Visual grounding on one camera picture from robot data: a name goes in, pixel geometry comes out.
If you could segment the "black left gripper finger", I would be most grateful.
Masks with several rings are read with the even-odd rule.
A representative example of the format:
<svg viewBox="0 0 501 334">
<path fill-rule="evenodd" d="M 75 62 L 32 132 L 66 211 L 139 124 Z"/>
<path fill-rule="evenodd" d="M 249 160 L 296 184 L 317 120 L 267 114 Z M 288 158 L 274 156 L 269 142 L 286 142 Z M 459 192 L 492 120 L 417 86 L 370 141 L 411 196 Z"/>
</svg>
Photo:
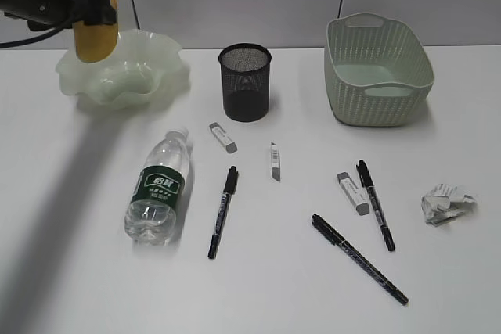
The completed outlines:
<svg viewBox="0 0 501 334">
<path fill-rule="evenodd" d="M 116 8 L 116 0 L 84 0 L 81 20 L 84 25 L 115 25 Z"/>
</svg>

